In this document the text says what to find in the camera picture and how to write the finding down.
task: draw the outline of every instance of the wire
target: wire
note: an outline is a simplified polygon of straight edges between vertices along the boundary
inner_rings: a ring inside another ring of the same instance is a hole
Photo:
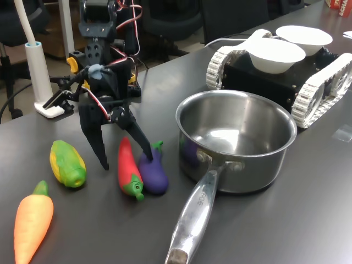
[[[136,72],[136,78],[137,78],[137,77],[138,77],[138,69],[137,69],[136,63],[135,63],[135,61],[134,61],[134,58],[128,57],[128,56],[126,55],[126,53],[120,51],[118,48],[115,48],[115,47],[113,47],[113,46],[111,46],[111,48],[112,48],[114,51],[116,51],[117,53],[119,53],[121,56],[123,56],[123,58],[114,60],[113,62],[110,62],[110,63],[108,64],[108,66],[110,66],[110,65],[115,65],[115,64],[124,62],[124,61],[126,61],[127,59],[130,59],[131,61],[133,61],[134,70],[135,70],[135,72]]]
[[[18,90],[17,92],[15,92],[13,95],[10,96],[10,98],[7,99],[7,101],[4,103],[3,107],[1,108],[0,110],[0,124],[1,124],[1,118],[2,118],[2,115],[5,111],[5,108],[6,106],[9,104],[9,102],[16,96],[18,95],[20,92],[22,92],[23,90],[27,89],[29,86],[31,86],[32,83],[30,84],[27,84],[26,86],[24,86],[23,88],[21,88],[20,90]]]
[[[141,9],[141,13],[140,13],[138,16],[133,17],[133,18],[131,18],[131,19],[128,19],[128,20],[126,20],[125,22],[119,24],[119,25],[116,27],[117,30],[123,28],[124,26],[126,26],[127,24],[129,24],[129,23],[131,23],[131,22],[137,21],[138,19],[140,19],[140,18],[142,17],[142,14],[143,14],[142,6],[140,6],[140,5],[138,5],[138,4],[132,4],[132,5],[130,5],[129,7],[140,8],[140,9]]]
[[[108,112],[106,111],[106,109],[104,108],[104,106],[101,104],[101,102],[99,101],[99,99],[91,92],[91,90],[87,89],[87,88],[84,88],[82,87],[84,90],[86,90],[89,95],[93,98],[93,100],[97,103],[97,105],[100,107],[100,109],[103,111],[106,119],[108,121],[110,121],[110,115],[108,114]]]
[[[135,13],[135,8],[133,8],[133,17],[136,18],[136,13]],[[135,29],[135,33],[136,33],[136,39],[137,39],[137,44],[138,44],[138,51],[136,54],[134,54],[134,56],[137,56],[141,50],[141,47],[139,45],[139,39],[138,39],[138,29],[137,29],[137,21],[134,21],[134,29]]]
[[[247,39],[246,38],[218,38],[217,40],[213,40],[211,42],[209,42],[207,45],[204,46],[205,47],[208,47],[209,45],[212,45],[213,43],[215,42],[219,42],[219,41],[246,41]]]
[[[119,64],[119,63],[121,63],[121,62],[125,62],[125,61],[127,61],[127,57],[124,57],[124,58],[122,58],[122,59],[117,59],[117,60],[114,60],[113,62],[110,62],[108,65],[106,65],[105,67],[106,68],[110,68],[111,66],[114,66],[114,65],[116,65],[116,64]]]
[[[122,57],[127,57],[127,54],[124,53],[123,51],[120,51],[118,48],[115,48],[114,46],[110,46],[110,48],[112,48],[114,51],[119,53]]]
[[[239,33],[239,34],[232,34],[232,35],[228,35],[228,36],[225,36],[225,37],[221,37],[221,38],[218,38],[216,40],[213,40],[211,42],[209,42],[207,45],[204,46],[205,47],[208,47],[209,45],[215,43],[215,42],[218,42],[218,41],[246,41],[247,39],[246,38],[229,38],[229,37],[234,37],[234,36],[251,36],[251,34],[242,34],[242,33]],[[279,37],[278,36],[273,36],[272,37],[273,39],[278,39]]]
[[[149,70],[149,67],[147,66],[147,64],[145,64],[143,61],[140,60],[140,58],[138,58],[138,60],[140,61],[140,63],[142,63],[144,65],[144,67]]]
[[[117,0],[116,2],[120,6],[119,9],[117,9],[117,11],[119,12],[123,9],[123,6],[125,5],[125,0],[123,0],[122,3],[120,0]]]

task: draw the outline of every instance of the red box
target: red box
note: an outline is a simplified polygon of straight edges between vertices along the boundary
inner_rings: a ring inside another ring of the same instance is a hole
[[[348,17],[351,13],[352,0],[340,0],[340,11],[339,15],[341,17]]]
[[[325,0],[330,8],[339,9],[341,0]]]

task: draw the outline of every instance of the pot rim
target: pot rim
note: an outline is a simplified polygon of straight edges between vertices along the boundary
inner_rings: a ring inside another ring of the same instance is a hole
[[[190,103],[195,101],[197,98],[210,96],[212,94],[229,94],[229,95],[237,95],[237,96],[241,96],[241,97],[254,97],[254,98],[257,98],[259,100],[265,101],[265,102],[273,105],[288,120],[288,123],[291,126],[291,137],[290,137],[290,139],[286,142],[286,144],[284,146],[278,148],[277,150],[274,150],[274,151],[268,152],[268,153],[258,154],[258,155],[237,155],[237,154],[235,155],[235,154],[229,154],[229,153],[222,152],[222,151],[212,150],[211,148],[199,143],[198,141],[193,139],[188,133],[186,133],[186,131],[183,129],[183,127],[181,125],[181,121],[180,121],[180,116],[181,116],[181,113],[182,113],[183,109],[187,105],[189,105]],[[220,154],[220,155],[227,155],[227,156],[230,156],[230,157],[248,157],[248,158],[252,158],[252,157],[270,156],[270,155],[273,155],[275,153],[278,153],[278,152],[281,152],[281,151],[287,149],[287,147],[292,144],[292,142],[295,140],[295,138],[297,136],[297,125],[296,125],[296,122],[293,119],[293,117],[282,106],[280,106],[279,104],[277,104],[277,103],[275,103],[275,102],[273,102],[273,101],[271,101],[271,100],[269,100],[269,99],[267,99],[265,97],[262,97],[262,96],[259,96],[259,95],[255,95],[255,94],[249,93],[249,92],[241,92],[241,91],[235,91],[235,90],[212,90],[212,91],[204,91],[204,92],[196,93],[194,95],[189,96],[188,98],[183,100],[182,103],[180,103],[180,105],[176,109],[175,117],[176,117],[176,122],[177,122],[177,125],[178,125],[179,129],[182,131],[182,133],[184,135],[187,136],[188,139],[193,141],[198,146],[201,146],[205,150],[209,150],[209,151],[211,151],[213,153]]]

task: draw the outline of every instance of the white desk lamp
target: white desk lamp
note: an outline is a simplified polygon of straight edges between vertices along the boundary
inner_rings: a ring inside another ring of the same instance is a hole
[[[29,72],[35,95],[35,109],[47,118],[54,118],[64,113],[64,109],[55,106],[44,109],[43,105],[53,96],[48,69],[46,67],[42,43],[35,41],[22,0],[14,0],[18,16],[28,42],[25,44]]]

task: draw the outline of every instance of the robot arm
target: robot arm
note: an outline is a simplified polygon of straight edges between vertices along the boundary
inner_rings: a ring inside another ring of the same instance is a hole
[[[135,20],[141,14],[136,16],[134,7],[137,6],[133,5],[133,0],[124,0],[123,3],[119,0],[117,3],[114,0],[80,1],[79,30],[88,44],[84,53],[75,51],[70,54],[68,62],[76,75],[43,106],[45,109],[61,106],[65,112],[72,113],[73,106],[67,100],[79,102],[82,131],[104,169],[108,169],[101,133],[104,124],[116,123],[126,130],[148,159],[153,160],[150,143],[127,102],[131,96],[141,96],[136,78],[130,81],[133,76],[131,62],[134,63],[131,56],[139,53]],[[117,30],[122,28],[126,43],[116,40]],[[75,92],[70,90],[73,83],[79,84]],[[81,95],[83,91],[87,91],[89,97]]]

